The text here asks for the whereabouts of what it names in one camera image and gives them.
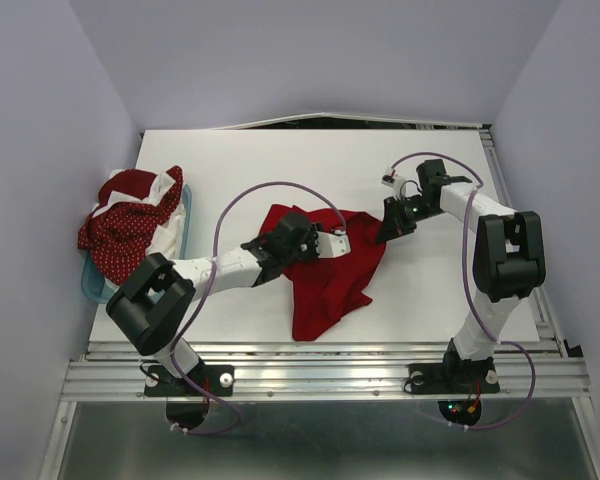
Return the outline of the plain red skirt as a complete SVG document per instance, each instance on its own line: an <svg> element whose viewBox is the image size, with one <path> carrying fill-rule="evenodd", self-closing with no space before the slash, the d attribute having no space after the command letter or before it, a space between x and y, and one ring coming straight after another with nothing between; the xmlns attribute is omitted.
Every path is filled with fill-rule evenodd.
<svg viewBox="0 0 600 480"><path fill-rule="evenodd" d="M376 236L381 221L366 212L344 210L351 252L335 259L297 262L283 270L292 283L295 341L314 341L343 316L372 303L363 293L384 255Z"/></svg>

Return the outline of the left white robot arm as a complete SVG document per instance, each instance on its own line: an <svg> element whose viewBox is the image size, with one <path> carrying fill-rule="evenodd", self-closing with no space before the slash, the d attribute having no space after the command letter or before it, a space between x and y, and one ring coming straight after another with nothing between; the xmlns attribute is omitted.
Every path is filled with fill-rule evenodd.
<svg viewBox="0 0 600 480"><path fill-rule="evenodd" d="M271 231L215 257L147 256L108 301L106 312L140 355L167 370L171 386L190 394L201 386L203 373L203 361L178 335L190 305L200 307L213 294L268 283L296 263L318 259L326 248L322 226L292 211Z"/></svg>

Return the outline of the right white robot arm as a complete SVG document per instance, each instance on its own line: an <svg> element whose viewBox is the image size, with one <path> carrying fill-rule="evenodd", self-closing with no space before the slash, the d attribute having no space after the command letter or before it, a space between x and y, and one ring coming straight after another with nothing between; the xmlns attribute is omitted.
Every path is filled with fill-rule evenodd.
<svg viewBox="0 0 600 480"><path fill-rule="evenodd" d="M494 352L501 332L520 302L546 278L541 219L516 211L482 194L476 172L450 175L448 157L428 154L416 168L416 192L394 166L383 185L392 194L383 202L379 244L413 233L417 225L441 214L462 224L461 269L469 312L438 363L412 363L405 383L414 395L496 393Z"/></svg>

